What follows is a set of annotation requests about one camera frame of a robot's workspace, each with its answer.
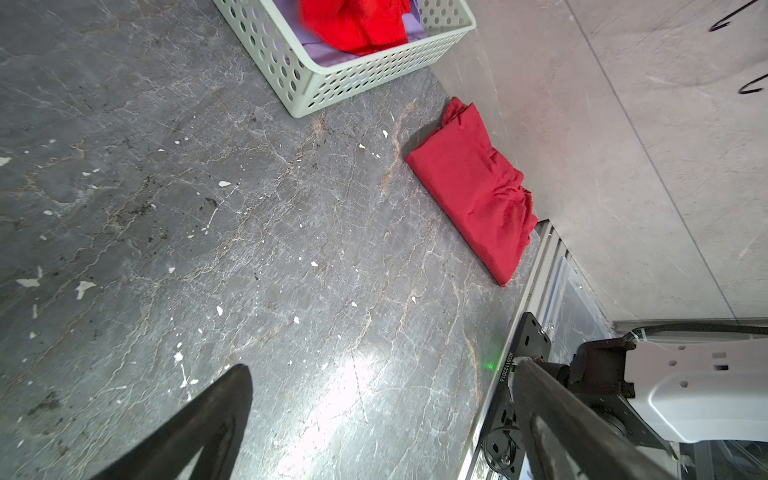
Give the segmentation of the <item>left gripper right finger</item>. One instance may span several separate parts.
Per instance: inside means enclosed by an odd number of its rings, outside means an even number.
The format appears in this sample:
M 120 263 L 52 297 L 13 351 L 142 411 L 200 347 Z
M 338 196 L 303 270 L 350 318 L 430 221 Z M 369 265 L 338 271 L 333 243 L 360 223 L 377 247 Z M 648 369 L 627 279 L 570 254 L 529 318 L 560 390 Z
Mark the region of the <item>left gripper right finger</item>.
M 532 477 L 535 479 L 670 479 L 657 463 L 547 373 L 523 359 L 512 396 Z

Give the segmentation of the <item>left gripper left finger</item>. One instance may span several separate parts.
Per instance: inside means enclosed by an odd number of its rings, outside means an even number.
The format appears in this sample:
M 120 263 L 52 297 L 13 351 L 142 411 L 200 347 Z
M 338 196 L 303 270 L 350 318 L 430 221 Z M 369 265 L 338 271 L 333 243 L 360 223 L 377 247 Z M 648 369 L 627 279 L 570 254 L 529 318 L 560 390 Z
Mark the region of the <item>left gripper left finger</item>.
M 236 364 L 96 479 L 229 479 L 253 398 L 249 368 Z

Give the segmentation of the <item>bright red t-shirt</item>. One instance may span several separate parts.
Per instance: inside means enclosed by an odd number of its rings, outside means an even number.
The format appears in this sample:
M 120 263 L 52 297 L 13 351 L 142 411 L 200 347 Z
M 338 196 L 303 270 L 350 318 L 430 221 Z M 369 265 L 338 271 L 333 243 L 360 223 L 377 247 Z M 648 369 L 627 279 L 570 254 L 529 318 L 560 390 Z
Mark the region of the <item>bright red t-shirt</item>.
M 401 0 L 306 0 L 299 2 L 305 28 L 327 45 L 365 56 L 408 42 L 403 16 L 411 2 Z

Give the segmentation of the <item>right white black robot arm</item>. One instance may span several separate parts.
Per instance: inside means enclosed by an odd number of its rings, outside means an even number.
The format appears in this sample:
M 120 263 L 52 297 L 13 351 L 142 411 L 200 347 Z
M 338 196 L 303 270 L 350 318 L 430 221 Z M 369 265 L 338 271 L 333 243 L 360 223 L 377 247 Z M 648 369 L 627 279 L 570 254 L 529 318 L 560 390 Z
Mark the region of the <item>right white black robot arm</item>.
M 638 327 L 582 344 L 561 382 L 640 446 L 767 439 L 764 326 Z

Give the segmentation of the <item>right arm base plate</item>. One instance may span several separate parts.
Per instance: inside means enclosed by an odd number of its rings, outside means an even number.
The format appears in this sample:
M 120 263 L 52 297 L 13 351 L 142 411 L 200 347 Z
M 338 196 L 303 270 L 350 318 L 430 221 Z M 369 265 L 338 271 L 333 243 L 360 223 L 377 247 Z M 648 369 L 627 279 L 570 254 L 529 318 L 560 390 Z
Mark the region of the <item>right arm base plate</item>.
M 673 450 L 630 402 L 626 338 L 583 343 L 568 364 L 546 359 L 551 342 L 522 315 L 481 429 L 479 450 L 504 479 L 668 479 L 645 454 Z

